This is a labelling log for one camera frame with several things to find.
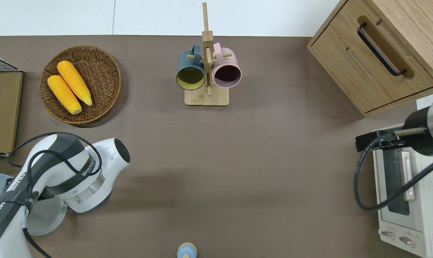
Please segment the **oven handle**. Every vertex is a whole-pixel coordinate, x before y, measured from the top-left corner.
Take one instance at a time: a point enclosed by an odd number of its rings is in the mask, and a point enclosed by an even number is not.
[[[403,164],[403,184],[413,179],[413,167],[411,166],[411,154],[409,152],[401,152],[401,162]],[[414,193],[414,186],[409,188],[404,194],[405,201],[414,201],[416,194]]]

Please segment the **dark green mug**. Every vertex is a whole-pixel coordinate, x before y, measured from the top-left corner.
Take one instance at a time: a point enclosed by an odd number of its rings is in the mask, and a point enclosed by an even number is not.
[[[192,50],[186,50],[178,57],[177,83],[184,90],[197,90],[205,82],[204,75],[200,46],[195,44]]]

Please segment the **yellow corn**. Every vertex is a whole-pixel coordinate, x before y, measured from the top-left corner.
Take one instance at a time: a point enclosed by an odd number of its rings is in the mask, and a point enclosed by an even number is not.
[[[57,70],[62,75],[74,94],[88,106],[92,105],[92,98],[87,86],[71,62],[61,61],[57,64]]]
[[[47,85],[70,113],[75,115],[82,111],[81,104],[60,75],[52,75],[47,78]]]

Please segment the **mug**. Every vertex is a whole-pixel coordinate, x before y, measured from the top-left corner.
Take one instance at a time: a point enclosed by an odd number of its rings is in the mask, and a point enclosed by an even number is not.
[[[177,83],[184,90],[197,90],[205,81],[200,46],[195,44],[192,50],[186,50],[178,57]]]
[[[220,43],[213,44],[216,59],[213,60],[213,80],[216,85],[223,88],[231,88],[236,86],[241,79],[241,71],[237,62],[234,51],[223,47]],[[230,57],[223,57],[224,54],[231,54]]]

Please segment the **pink mug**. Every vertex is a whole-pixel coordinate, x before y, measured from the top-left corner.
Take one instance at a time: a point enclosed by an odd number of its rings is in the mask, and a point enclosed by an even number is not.
[[[213,80],[216,85],[223,88],[236,86],[241,79],[239,63],[237,62],[234,51],[223,47],[220,43],[213,44],[216,59],[213,60]],[[223,57],[224,54],[231,54],[230,57]]]

